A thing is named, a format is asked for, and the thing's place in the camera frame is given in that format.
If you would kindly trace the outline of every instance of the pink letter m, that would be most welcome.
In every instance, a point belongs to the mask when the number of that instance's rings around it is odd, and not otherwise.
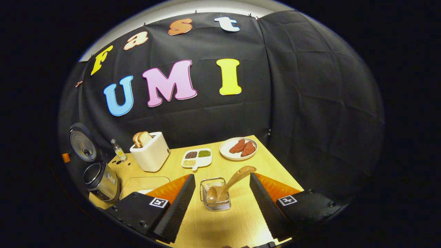
[[[147,102],[149,107],[155,107],[162,103],[158,96],[158,91],[167,100],[172,99],[173,89],[176,85],[175,98],[185,100],[195,97],[198,93],[191,85],[190,79],[191,60],[181,60],[176,62],[166,78],[158,68],[152,68],[145,71],[142,76],[147,80],[150,100]]]

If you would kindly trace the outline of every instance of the small bottle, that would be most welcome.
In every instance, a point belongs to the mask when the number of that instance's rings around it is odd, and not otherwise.
[[[116,155],[118,155],[120,160],[123,161],[123,162],[126,161],[127,160],[127,156],[123,152],[123,149],[116,143],[115,139],[112,139],[110,141],[110,143],[112,143],[113,149],[115,150],[115,153],[116,153]]]

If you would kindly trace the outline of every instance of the blue letter u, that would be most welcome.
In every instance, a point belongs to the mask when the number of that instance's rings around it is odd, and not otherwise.
[[[107,106],[109,111],[114,116],[121,116],[127,114],[133,106],[133,94],[132,94],[132,82],[133,76],[127,76],[120,80],[120,85],[123,86],[124,97],[126,102],[119,106],[116,103],[115,89],[116,84],[111,84],[104,89],[104,95],[106,95]]]

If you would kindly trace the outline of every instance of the white divided tray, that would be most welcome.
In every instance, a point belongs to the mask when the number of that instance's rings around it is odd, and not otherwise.
[[[199,152],[202,150],[206,150],[210,152],[210,156],[208,157],[199,157]],[[196,152],[195,158],[185,158],[187,154],[190,152]],[[193,171],[198,170],[199,167],[205,167],[211,164],[211,161],[213,159],[213,152],[210,148],[202,148],[202,149],[194,149],[194,150],[188,150],[184,153],[184,156],[182,157],[181,166],[184,168],[192,168]],[[194,161],[194,165],[185,165],[186,163]]]

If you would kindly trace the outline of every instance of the wooden spoon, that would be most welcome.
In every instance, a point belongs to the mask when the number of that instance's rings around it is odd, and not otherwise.
[[[227,185],[210,187],[207,192],[207,203],[212,204],[226,201],[228,197],[227,193],[231,186],[249,176],[250,173],[255,172],[256,170],[257,169],[253,166],[244,166],[234,173]]]

